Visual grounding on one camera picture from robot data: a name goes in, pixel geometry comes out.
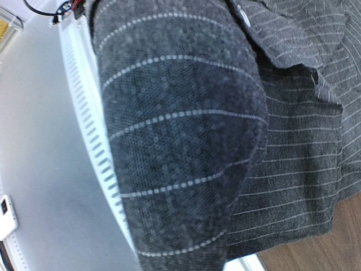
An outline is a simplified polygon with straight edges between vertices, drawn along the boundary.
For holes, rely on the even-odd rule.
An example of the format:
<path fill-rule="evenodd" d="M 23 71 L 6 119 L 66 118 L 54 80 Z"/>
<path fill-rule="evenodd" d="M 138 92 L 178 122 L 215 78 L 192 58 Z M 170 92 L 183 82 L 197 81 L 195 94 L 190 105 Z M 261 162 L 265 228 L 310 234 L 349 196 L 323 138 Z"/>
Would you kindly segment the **dark pinstriped long sleeve shirt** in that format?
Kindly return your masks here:
<path fill-rule="evenodd" d="M 330 231 L 360 192 L 359 1 L 90 1 L 105 126 L 143 270 Z"/>

